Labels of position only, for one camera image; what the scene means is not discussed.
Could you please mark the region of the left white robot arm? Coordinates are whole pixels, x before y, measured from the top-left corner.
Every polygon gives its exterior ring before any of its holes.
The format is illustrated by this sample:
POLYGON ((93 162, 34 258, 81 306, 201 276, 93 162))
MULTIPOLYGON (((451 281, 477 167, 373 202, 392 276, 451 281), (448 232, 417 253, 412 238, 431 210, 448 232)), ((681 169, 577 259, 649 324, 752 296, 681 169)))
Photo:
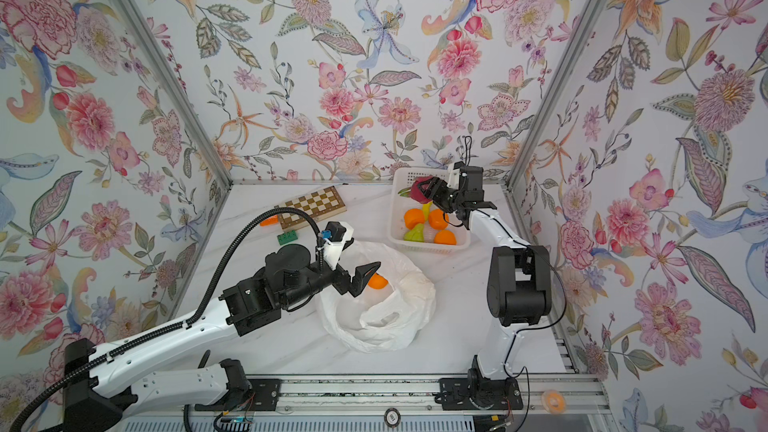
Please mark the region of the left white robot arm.
POLYGON ((284 246, 253 276, 225 289, 197 321, 184 316, 173 331, 153 329, 120 345, 100 345, 96 350, 105 362, 64 389, 64 430, 107 431, 131 415, 172 406, 232 410, 248 402, 253 386, 238 360, 189 370, 168 367, 197 349, 278 321, 327 287, 359 296, 381 264, 348 272, 338 263, 342 250, 334 246, 331 260, 323 262, 313 260, 304 246, 284 246))

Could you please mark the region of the green pear fruit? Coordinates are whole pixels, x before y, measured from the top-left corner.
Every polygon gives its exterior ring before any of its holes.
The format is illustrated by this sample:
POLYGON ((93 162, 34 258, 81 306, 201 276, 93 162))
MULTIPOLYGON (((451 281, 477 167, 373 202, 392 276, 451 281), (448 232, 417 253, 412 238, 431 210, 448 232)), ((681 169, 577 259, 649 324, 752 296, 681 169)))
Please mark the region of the green pear fruit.
POLYGON ((425 241, 424 224, 415 224, 404 234, 403 240, 407 242, 423 243, 425 241))

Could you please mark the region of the orange tape roll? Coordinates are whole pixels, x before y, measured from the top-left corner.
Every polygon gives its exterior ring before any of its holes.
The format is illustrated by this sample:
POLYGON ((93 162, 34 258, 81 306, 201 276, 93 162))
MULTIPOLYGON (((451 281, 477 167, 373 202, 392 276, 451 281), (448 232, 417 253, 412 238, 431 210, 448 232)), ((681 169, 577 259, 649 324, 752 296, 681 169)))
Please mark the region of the orange tape roll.
POLYGON ((564 396, 556 390, 546 390, 541 394, 542 407, 550 414, 561 415, 567 410, 564 396))

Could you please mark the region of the aluminium back bottom rail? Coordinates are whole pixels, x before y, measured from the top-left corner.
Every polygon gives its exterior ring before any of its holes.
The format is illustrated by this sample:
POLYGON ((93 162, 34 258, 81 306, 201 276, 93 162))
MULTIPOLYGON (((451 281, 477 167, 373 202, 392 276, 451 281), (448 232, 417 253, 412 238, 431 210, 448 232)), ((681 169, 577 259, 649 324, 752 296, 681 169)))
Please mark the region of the aluminium back bottom rail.
MULTIPOLYGON (((498 176, 498 177, 486 177, 484 178, 484 183, 486 184, 505 184, 508 182, 508 179, 511 176, 498 176)), ((278 185, 286 185, 286 186, 298 186, 298 185, 342 185, 342 184, 352 184, 352 185, 392 185, 394 182, 394 178, 385 178, 385 179, 377 179, 377 180, 351 180, 351 179, 342 179, 342 180, 256 180, 256 179, 236 179, 232 181, 231 186, 278 186, 278 185)))

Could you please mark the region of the red dragon fruit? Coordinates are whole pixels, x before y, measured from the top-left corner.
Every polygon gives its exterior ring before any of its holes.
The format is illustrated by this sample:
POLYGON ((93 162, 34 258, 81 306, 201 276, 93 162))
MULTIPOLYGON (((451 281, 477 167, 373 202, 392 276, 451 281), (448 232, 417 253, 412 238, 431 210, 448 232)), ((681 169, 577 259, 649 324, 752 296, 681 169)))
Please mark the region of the red dragon fruit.
POLYGON ((397 194, 400 197, 403 198, 409 198, 411 200, 414 200, 418 202, 419 204, 427 204, 429 201, 429 197, 425 194, 425 192, 418 192, 413 190, 413 183, 406 188, 403 188, 397 192, 397 194))

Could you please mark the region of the white translucent plastic bag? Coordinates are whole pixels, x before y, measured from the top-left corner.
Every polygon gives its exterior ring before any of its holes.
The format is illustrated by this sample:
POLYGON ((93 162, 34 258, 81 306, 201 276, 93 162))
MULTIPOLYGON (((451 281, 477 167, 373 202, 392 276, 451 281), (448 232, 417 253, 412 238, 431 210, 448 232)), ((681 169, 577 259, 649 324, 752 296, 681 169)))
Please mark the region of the white translucent plastic bag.
POLYGON ((436 308, 433 282, 405 254, 376 242, 360 242, 342 254, 340 265, 380 262, 381 289, 366 287, 358 297, 329 287, 314 299, 326 332, 347 348, 371 354, 407 348, 432 319, 436 308))

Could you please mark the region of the orange toy building brick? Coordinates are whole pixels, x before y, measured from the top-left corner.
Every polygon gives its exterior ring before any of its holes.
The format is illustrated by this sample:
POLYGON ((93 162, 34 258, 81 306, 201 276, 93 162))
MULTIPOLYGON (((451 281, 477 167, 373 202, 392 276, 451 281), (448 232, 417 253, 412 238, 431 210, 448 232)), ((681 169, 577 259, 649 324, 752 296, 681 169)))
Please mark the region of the orange toy building brick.
POLYGON ((277 215, 274 215, 269 218, 265 218, 259 223, 259 225, 261 227, 267 227, 267 226, 275 225, 278 223, 279 223, 279 217, 277 215))

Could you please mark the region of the aluminium corner post right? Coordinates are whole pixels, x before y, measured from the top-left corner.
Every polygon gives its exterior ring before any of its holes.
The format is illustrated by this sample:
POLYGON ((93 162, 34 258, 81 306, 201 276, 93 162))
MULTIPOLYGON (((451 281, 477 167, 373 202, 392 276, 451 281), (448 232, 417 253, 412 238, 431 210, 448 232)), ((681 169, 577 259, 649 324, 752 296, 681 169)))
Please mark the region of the aluminium corner post right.
POLYGON ((564 49, 563 55, 557 67, 554 69, 552 81, 543 96, 542 103, 534 115, 534 121, 523 142, 521 152, 511 169, 506 190, 512 191, 514 187, 524 179, 526 167, 537 147, 537 143, 550 119, 555 112, 557 102, 569 85, 571 76, 582 57, 587 42, 594 31, 602 11, 608 0, 587 0, 580 15, 580 22, 574 29, 571 39, 564 49))

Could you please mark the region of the white perforated plastic basket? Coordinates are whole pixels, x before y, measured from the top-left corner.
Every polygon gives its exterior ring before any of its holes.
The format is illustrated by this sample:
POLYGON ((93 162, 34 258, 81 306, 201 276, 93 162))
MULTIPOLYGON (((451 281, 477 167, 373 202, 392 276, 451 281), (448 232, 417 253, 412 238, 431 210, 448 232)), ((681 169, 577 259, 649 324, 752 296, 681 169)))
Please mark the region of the white perforated plastic basket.
POLYGON ((421 204, 410 197, 413 183, 430 177, 447 180, 448 173, 431 168, 401 168, 395 172, 386 237, 402 250, 451 254, 467 249, 470 234, 455 227, 458 220, 454 215, 443 215, 432 202, 421 204))

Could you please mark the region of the aluminium corner post left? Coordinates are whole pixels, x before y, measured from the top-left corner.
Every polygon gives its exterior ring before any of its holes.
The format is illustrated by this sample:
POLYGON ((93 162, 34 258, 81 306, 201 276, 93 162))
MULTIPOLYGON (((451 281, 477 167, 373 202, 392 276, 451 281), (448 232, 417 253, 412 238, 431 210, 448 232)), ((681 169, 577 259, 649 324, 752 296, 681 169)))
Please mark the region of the aluminium corner post left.
POLYGON ((205 133, 191 102, 169 66, 162 47, 156 41, 135 0, 113 1, 120 16, 126 21, 128 30, 134 35, 141 50, 146 54, 148 63, 160 86, 168 94, 176 111, 180 114, 186 130, 199 146, 199 151, 207 163, 209 171, 222 183, 223 189, 229 192, 233 186, 231 175, 223 166, 213 142, 205 133))

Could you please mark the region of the orange mandarin fruit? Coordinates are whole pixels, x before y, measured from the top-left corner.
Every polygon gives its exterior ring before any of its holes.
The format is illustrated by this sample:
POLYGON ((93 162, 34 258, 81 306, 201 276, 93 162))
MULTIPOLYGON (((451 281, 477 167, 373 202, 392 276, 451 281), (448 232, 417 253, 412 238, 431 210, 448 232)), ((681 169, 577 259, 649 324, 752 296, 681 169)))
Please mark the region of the orange mandarin fruit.
POLYGON ((389 282, 386 278, 375 273, 367 283, 367 286, 373 290, 382 290, 389 286, 389 282))
POLYGON ((429 226, 436 231, 445 230, 449 226, 449 221, 446 219, 444 212, 439 209, 431 210, 427 221, 429 226))
POLYGON ((413 230, 416 226, 425 222, 424 212, 422 209, 409 209, 404 213, 403 221, 407 230, 413 230))
POLYGON ((455 246, 457 244, 456 236, 450 230, 444 229, 438 231, 433 239, 434 244, 455 246))

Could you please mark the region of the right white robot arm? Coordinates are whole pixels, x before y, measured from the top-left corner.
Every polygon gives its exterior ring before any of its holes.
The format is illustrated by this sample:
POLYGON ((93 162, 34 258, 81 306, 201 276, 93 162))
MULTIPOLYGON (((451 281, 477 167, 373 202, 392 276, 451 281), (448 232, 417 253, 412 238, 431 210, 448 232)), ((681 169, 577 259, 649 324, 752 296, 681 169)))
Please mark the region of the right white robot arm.
POLYGON ((553 305, 549 253, 527 242, 507 225, 497 206, 485 198, 484 171, 457 162, 445 178, 418 178, 409 195, 452 215, 461 227, 491 247, 486 301, 496 324, 467 372, 468 391, 509 392, 515 376, 509 371, 525 335, 542 330, 540 320, 553 305))

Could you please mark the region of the green toy building brick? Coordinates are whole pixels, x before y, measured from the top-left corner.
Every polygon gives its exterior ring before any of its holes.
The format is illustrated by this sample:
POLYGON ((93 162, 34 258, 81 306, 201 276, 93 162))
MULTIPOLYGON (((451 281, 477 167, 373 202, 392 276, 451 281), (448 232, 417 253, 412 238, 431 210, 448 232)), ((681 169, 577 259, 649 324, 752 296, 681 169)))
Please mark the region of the green toy building brick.
POLYGON ((277 236, 277 241, 280 246, 284 246, 293 243, 298 240, 298 234, 296 231, 285 231, 277 236))

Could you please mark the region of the yellow banana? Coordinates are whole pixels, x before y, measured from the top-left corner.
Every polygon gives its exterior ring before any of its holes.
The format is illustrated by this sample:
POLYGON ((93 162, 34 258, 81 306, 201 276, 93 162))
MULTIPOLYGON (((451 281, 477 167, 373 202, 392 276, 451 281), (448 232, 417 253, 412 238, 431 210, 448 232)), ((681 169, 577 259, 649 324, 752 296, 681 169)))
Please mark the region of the yellow banana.
POLYGON ((430 216, 430 213, 431 213, 431 206, 432 206, 431 202, 428 202, 427 204, 424 204, 422 206, 422 213, 423 213, 425 221, 427 221, 429 219, 429 216, 430 216))

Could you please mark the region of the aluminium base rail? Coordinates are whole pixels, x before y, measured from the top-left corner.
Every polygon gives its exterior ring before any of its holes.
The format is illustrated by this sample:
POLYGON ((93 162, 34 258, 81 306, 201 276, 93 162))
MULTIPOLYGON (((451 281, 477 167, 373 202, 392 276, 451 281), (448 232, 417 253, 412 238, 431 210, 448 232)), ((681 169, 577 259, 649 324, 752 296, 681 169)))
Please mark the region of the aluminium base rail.
POLYGON ((229 413, 179 406, 125 419, 119 431, 614 431, 594 376, 516 372, 511 390, 471 395, 466 375, 289 375, 253 380, 256 395, 229 413), (548 413, 546 390, 564 414, 548 413))

